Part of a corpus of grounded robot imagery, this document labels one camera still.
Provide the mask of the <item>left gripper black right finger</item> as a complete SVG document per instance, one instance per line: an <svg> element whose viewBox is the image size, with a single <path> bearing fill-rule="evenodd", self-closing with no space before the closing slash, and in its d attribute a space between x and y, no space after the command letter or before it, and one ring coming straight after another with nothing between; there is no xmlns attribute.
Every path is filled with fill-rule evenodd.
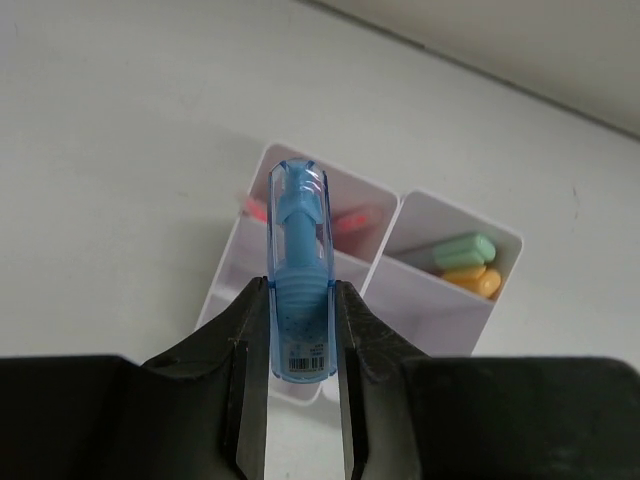
<svg viewBox="0 0 640 480"><path fill-rule="evenodd" d="M335 291L349 479L635 479L639 375L606 357L435 358Z"/></svg>

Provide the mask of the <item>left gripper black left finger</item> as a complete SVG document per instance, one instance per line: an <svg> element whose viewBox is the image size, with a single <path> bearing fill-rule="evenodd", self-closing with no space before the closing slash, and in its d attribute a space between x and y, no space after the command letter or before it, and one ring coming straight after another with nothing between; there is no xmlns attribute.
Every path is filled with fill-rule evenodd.
<svg viewBox="0 0 640 480"><path fill-rule="evenodd" d="M5 479L260 479L269 377L266 281L136 364L117 355L1 362Z"/></svg>

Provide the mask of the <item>green capped correction tape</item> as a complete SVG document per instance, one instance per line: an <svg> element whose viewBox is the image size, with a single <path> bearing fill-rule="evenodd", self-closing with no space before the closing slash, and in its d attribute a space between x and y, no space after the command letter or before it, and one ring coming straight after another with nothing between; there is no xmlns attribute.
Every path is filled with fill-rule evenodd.
<svg viewBox="0 0 640 480"><path fill-rule="evenodd" d="M437 243L432 253L438 270L450 270L491 263L496 247L487 236L471 233Z"/></svg>

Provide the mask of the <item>red highlighter pen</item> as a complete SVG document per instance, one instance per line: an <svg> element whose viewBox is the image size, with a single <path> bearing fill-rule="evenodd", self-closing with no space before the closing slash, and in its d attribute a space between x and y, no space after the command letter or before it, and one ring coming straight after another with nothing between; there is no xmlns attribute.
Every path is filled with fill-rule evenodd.
<svg viewBox="0 0 640 480"><path fill-rule="evenodd" d="M253 197L240 200L242 212L262 223L267 223L267 205ZM364 205L339 213L332 218L332 232L335 238L361 234L377 226L383 219L383 210L374 205Z"/></svg>

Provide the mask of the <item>blue transparent stapler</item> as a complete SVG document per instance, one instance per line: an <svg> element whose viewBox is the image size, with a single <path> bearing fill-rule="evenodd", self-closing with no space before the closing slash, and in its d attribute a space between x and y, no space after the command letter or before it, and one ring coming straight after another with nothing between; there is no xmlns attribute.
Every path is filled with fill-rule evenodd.
<svg viewBox="0 0 640 480"><path fill-rule="evenodd" d="M270 364L290 383L319 383L336 366L335 271L326 172L291 158L268 175Z"/></svg>

